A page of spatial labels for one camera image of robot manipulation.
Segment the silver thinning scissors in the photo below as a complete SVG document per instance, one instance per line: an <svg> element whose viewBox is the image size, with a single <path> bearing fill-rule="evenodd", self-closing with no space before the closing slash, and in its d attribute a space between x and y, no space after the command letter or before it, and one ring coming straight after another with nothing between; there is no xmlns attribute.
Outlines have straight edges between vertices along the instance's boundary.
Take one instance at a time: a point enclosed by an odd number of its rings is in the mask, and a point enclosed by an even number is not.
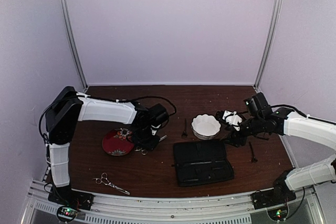
<svg viewBox="0 0 336 224"><path fill-rule="evenodd" d="M162 141L165 140L166 138L167 138L167 135L164 135L164 136L160 137L158 143L162 142ZM142 155L146 155L146 154L148 153L149 150L137 146L137 147L134 149L134 151L135 151L135 152L139 152L139 153L141 153Z"/></svg>

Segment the silver straight scissors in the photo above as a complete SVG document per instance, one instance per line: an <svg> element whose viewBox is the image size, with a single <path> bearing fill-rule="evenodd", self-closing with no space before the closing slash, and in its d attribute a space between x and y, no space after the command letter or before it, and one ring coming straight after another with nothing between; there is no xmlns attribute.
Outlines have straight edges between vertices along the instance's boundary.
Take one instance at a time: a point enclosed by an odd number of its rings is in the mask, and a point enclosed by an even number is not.
<svg viewBox="0 0 336 224"><path fill-rule="evenodd" d="M102 173L102 174L100 175L100 177L93 178L92 180L94 180L95 183L96 183L97 185L101 185L101 184L103 184L103 185L105 185L105 186L109 186L109 187L111 187L111 188L113 188L113 189L115 189L115 190L117 190L117 191L119 191L119 192L121 192L121 193L123 193L123 194L125 194L125 195L128 195L128 196L130 195L130 192L129 192L129 191L127 191L127 190L125 190L125 189L123 189L123 188L121 188L121 187L115 185L114 183L112 183L112 182L109 180L109 178L108 178L108 174L107 174L107 173Z"/></svg>

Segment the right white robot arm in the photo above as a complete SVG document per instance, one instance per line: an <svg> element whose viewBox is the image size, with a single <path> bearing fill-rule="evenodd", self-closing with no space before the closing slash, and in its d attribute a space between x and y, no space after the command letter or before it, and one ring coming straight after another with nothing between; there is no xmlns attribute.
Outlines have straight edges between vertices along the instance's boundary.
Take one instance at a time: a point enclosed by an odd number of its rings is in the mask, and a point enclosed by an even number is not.
<svg viewBox="0 0 336 224"><path fill-rule="evenodd" d="M279 108L275 112L268 109L266 113L259 110L246 120L237 112L218 111L215 119L231 127L225 140L235 147L244 146L249 136L275 133L299 137L335 150L335 123L304 116L294 109ZM324 182L335 182L335 154L311 165L283 172L269 192L269 199L279 204L290 191Z"/></svg>

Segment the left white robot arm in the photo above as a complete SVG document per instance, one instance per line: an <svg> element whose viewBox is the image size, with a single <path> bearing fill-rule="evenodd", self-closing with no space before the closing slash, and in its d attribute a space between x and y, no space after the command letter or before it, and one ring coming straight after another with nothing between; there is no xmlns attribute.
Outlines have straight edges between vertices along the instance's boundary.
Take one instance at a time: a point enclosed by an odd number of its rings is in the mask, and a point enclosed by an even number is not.
<svg viewBox="0 0 336 224"><path fill-rule="evenodd" d="M70 190L69 148L77 123L82 121L113 122L128 125L132 140L146 150L159 143L157 132L165 127L170 114L164 105L141 105L140 98L103 99L77 92L66 86L43 111L40 122L45 132L40 135L47 147L47 159L56 190L56 198L64 205L71 205L76 197Z"/></svg>

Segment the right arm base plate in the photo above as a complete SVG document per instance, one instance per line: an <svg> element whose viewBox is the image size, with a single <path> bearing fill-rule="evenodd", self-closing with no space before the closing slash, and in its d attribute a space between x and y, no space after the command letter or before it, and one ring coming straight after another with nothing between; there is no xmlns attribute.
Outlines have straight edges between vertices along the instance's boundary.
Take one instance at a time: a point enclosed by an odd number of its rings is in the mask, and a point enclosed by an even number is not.
<svg viewBox="0 0 336 224"><path fill-rule="evenodd" d="M275 193L274 189L265 191L256 191L252 193L251 199L254 209L269 208L276 205L285 204L289 201L295 200L296 194L292 191L288 193Z"/></svg>

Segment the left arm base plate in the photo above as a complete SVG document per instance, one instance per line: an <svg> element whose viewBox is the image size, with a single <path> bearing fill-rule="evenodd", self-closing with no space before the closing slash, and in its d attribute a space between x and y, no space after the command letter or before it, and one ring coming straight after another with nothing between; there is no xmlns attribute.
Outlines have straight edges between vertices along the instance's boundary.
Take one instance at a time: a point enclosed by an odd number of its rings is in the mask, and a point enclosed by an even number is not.
<svg viewBox="0 0 336 224"><path fill-rule="evenodd" d="M90 210L93 203L93 194L74 190L52 189L48 200L59 205L69 206L73 209Z"/></svg>

